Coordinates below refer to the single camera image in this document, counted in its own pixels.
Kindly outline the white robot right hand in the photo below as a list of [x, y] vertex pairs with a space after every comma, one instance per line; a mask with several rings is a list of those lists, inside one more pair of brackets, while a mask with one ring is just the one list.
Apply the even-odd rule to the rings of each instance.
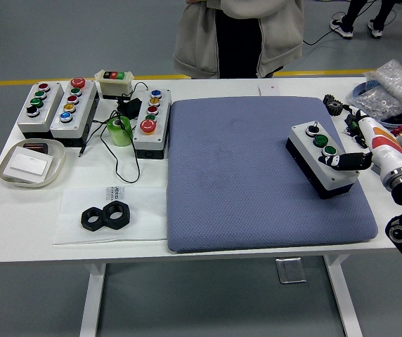
[[380, 168], [383, 183], [402, 173], [402, 148], [398, 141], [376, 119], [353, 106], [351, 115], [355, 116], [369, 152], [345, 153], [335, 156], [321, 156], [319, 162], [336, 171], [365, 170], [371, 164]]

